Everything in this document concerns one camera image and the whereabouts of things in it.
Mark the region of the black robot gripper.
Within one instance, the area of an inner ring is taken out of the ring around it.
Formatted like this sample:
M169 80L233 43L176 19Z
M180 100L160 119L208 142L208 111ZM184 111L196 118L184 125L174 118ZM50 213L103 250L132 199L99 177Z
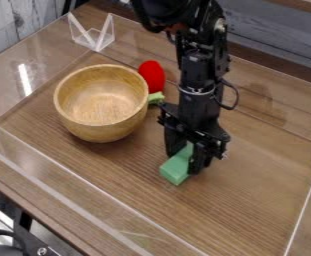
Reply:
M220 126L224 86L213 85L194 93L180 88L180 103L160 104L158 122L165 127L166 153L173 157L189 143L194 144L189 158L189 174L198 175L213 158L222 159L232 138Z

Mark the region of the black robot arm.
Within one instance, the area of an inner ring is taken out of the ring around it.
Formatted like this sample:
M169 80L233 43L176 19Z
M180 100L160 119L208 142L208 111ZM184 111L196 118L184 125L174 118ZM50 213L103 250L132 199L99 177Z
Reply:
M176 156L194 146L188 173L197 175L222 158L230 135L220 126L225 75L230 71L228 23L217 0L132 0L145 29L166 33L176 45L180 102L161 104L166 152Z

